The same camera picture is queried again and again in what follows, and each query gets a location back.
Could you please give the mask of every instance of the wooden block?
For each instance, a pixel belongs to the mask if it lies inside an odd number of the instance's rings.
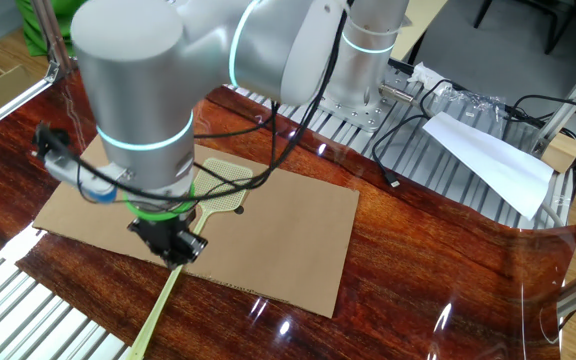
[[[576,159],[576,140],[557,134],[550,142],[541,160],[555,171],[565,173]]]

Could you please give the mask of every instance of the green object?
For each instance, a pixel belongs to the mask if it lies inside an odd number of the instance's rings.
[[[195,184],[193,183],[190,185],[190,196],[195,196]],[[124,200],[126,200],[126,206],[131,213],[137,215],[138,218],[144,219],[146,221],[166,221],[174,218],[175,216],[185,213],[186,211],[190,210],[193,203],[186,202],[181,204],[178,208],[174,209],[170,212],[165,213],[151,213],[143,210],[139,210],[135,205],[133,205],[129,200],[126,194],[124,193]]]
[[[75,55],[72,49],[72,41],[70,40],[70,23],[77,9],[85,2],[86,0],[51,0],[59,30],[70,56]],[[46,42],[41,35],[39,22],[32,9],[30,0],[15,0],[15,3],[17,3],[17,7],[24,18],[24,39],[26,40],[28,52],[31,56],[47,55]]]

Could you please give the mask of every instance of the glossy wood grain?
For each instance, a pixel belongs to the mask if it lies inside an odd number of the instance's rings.
[[[218,89],[198,104],[194,127],[244,129],[268,111]],[[92,140],[76,74],[0,123],[0,248],[57,186],[31,156],[40,121],[80,134],[77,152]],[[278,129],[289,137],[295,125],[280,117]],[[268,130],[200,143],[259,162],[270,157]],[[282,168],[360,191],[333,318],[184,276],[148,358],[559,358],[555,302],[576,227],[518,231],[405,179],[392,189],[372,161],[311,132]],[[43,235],[18,266],[129,344],[168,275],[55,235]]]

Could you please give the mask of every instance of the fly swatter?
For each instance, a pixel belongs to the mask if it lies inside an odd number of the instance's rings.
[[[203,166],[206,169],[235,184],[243,183],[252,177],[252,170],[249,168],[215,158],[206,160]],[[196,196],[212,193],[218,194],[220,192],[231,189],[233,189],[232,185],[228,183],[224,184],[222,180],[208,174],[205,171],[200,171],[195,178]],[[199,207],[201,208],[201,217],[193,229],[193,232],[199,235],[210,215],[218,212],[234,211],[237,209],[243,203],[245,196],[246,190],[242,190],[234,194],[199,202]],[[173,271],[168,277],[168,281],[166,281],[166,285],[164,285],[164,288],[161,290],[161,294],[159,295],[155,306],[150,311],[148,319],[146,319],[144,326],[141,328],[141,331],[139,331],[139,335],[137,335],[135,342],[132,344],[130,354],[126,358],[127,360],[143,359],[144,354],[146,353],[146,349],[148,348],[148,343],[150,342],[150,337],[155,330],[155,325],[157,325],[159,315],[161,315],[161,310],[163,310],[164,305],[168,300],[168,295],[170,295],[170,291],[175,285],[175,282],[177,281],[182,268],[183,266],[177,267],[177,269],[175,269],[175,271]]]

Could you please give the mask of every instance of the clear plastic packaging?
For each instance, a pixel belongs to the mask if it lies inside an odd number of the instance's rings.
[[[506,123],[505,100],[505,98],[498,96],[458,91],[449,86],[441,91],[441,95],[429,96],[424,102],[424,106],[434,114],[446,111],[450,107],[467,109],[463,114],[464,116],[486,119],[486,121],[478,122],[480,126],[475,126],[475,128],[501,139]]]

